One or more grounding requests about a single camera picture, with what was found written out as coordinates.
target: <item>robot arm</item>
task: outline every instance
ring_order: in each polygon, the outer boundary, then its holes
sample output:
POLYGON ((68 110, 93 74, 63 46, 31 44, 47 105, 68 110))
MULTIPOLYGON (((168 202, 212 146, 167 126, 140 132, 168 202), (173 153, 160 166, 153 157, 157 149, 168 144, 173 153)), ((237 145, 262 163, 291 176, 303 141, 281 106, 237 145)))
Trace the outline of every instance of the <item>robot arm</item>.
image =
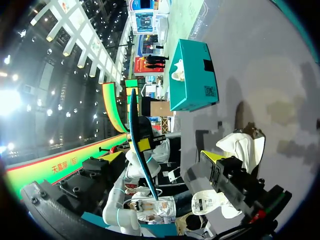
MULTIPOLYGON (((161 170, 161 166, 159 165, 159 163, 154 160, 151 157, 151 154, 149 154, 148 158, 146 157, 145 154, 145 159, 146 159, 146 164, 149 168, 149 171, 151 173, 151 177, 154 178, 161 170)), ((125 173, 125 178, 128 180, 134 180, 134 179, 140 179, 140 178, 144 178, 145 175, 142 171, 142 168, 140 166, 137 154, 135 154, 134 152, 132 152, 132 150, 129 150, 126 154, 125 154, 126 159, 130 162, 130 165, 127 168, 127 171, 125 173)))
POLYGON ((125 199, 124 176, 126 170, 119 176, 111 189, 107 203, 102 212, 103 221, 111 226, 121 227, 121 232, 140 236, 140 225, 134 210, 123 209, 125 199))

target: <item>qr code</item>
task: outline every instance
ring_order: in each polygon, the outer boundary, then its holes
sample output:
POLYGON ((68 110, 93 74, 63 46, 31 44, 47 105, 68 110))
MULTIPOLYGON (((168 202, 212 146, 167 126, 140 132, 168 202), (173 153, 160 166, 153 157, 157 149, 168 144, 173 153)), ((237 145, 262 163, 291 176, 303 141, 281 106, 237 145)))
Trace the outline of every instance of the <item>qr code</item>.
POLYGON ((206 97, 215 97, 216 92, 213 86, 204 86, 204 93, 206 97))

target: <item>banner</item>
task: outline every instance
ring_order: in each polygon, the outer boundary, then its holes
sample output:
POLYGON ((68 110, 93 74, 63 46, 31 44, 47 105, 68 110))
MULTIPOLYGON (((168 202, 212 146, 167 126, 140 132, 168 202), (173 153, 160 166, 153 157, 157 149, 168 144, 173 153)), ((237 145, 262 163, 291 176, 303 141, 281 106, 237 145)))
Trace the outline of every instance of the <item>banner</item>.
POLYGON ((123 125, 117 109, 116 84, 114 82, 104 83, 102 93, 104 106, 112 125, 118 132, 127 133, 128 129, 123 125))
POLYGON ((21 199, 20 190, 33 181, 39 184, 47 180, 51 184, 59 182, 82 168, 82 162, 89 157, 99 158, 106 152, 99 152, 99 147, 110 149, 120 145, 127 140, 126 134, 114 136, 99 142, 71 149, 63 153, 48 156, 42 159, 23 163, 19 166, 8 167, 4 178, 9 187, 21 199))
POLYGON ((136 57, 134 61, 134 73, 163 73, 164 68, 148 68, 146 66, 150 65, 145 63, 146 59, 143 57, 136 57))

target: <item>plastic bag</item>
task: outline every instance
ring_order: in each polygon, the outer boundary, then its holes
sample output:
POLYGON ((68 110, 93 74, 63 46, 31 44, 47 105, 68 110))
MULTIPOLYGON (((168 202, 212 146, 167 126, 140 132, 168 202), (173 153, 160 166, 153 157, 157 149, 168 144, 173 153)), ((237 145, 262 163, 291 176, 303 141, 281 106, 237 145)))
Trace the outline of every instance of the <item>plastic bag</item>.
POLYGON ((221 207, 222 215, 226 219, 232 219, 241 211, 236 210, 223 192, 217 193, 214 189, 199 191, 193 195, 191 209, 194 215, 205 215, 221 207))

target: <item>teal box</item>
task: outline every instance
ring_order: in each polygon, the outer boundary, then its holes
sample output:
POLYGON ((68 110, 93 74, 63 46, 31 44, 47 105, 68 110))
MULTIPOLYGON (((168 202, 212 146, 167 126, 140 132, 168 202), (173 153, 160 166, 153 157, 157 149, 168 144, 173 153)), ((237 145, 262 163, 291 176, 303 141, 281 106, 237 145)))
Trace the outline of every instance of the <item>teal box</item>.
POLYGON ((219 101, 214 66, 206 43, 179 39, 169 70, 170 110, 194 111, 219 101), (184 81, 171 76, 183 60, 184 81))

